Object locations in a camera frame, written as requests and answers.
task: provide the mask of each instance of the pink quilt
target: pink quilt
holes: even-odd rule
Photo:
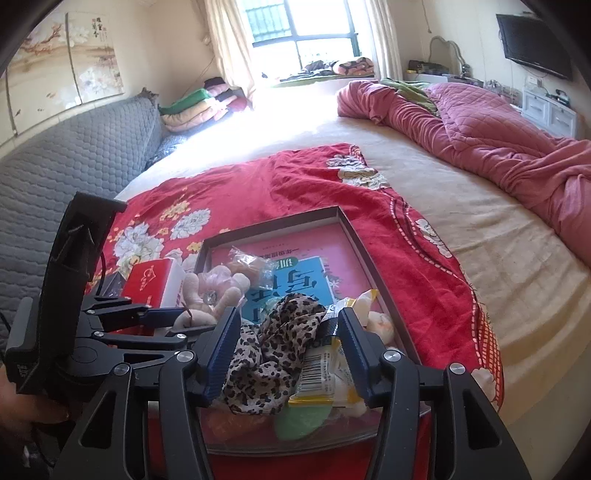
[[[472,85],[440,83],[426,91],[441,118],[369,81],[351,82],[337,94],[339,115],[392,127],[441,160],[494,182],[591,267],[591,141],[551,137]]]

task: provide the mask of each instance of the beige bed sheet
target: beige bed sheet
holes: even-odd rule
[[[191,139],[135,179],[118,197],[129,199],[168,178],[192,176],[216,165],[253,160],[280,150],[356,144],[368,164],[383,173],[437,230],[486,304],[504,365],[505,403],[500,414],[505,424],[515,423],[540,402],[591,342],[589,269],[535,214],[492,183],[439,161],[405,136],[369,121],[335,118],[333,114],[230,120],[223,129],[215,127],[217,130]],[[568,410],[568,397],[559,392],[561,400],[554,403],[564,403]],[[588,421],[591,407],[578,415],[580,421]],[[512,432],[526,463],[538,470],[539,461],[550,462],[540,459],[538,453],[547,449],[548,442],[553,443],[551,438],[539,438],[553,435],[544,429],[543,422],[543,417],[529,423],[522,420],[525,431]],[[554,451],[553,466],[545,464],[534,478],[553,476],[548,476],[550,470],[566,460],[572,449],[567,445],[576,443],[585,425],[579,432],[565,433],[569,441]],[[543,447],[537,446],[540,442],[545,442]]]

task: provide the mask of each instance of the leopard print fabric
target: leopard print fabric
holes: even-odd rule
[[[289,294],[260,326],[243,325],[223,397],[234,413],[278,413],[296,387],[306,346],[326,309],[311,297]]]

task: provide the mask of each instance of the beige curtain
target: beige curtain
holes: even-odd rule
[[[257,78],[252,44],[242,23],[237,0],[204,0],[217,66],[226,83],[241,87],[252,101]]]
[[[388,0],[366,0],[366,6],[374,38],[376,77],[402,80],[396,27],[388,7]]]

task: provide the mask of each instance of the silver bolt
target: silver bolt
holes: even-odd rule
[[[398,362],[402,358],[402,354],[395,348],[389,348],[384,352],[384,358],[388,362]]]
[[[466,367],[462,364],[455,363],[449,366],[449,370],[451,370],[453,374],[462,375],[466,371]]]
[[[187,363],[190,362],[191,360],[193,360],[193,357],[195,356],[195,354],[191,351],[191,350],[185,350],[184,352],[180,352],[177,355],[177,360],[179,362],[182,363]]]
[[[115,368],[113,369],[113,373],[115,375],[125,375],[127,372],[129,372],[129,365],[128,364],[119,364],[119,365],[115,365]]]

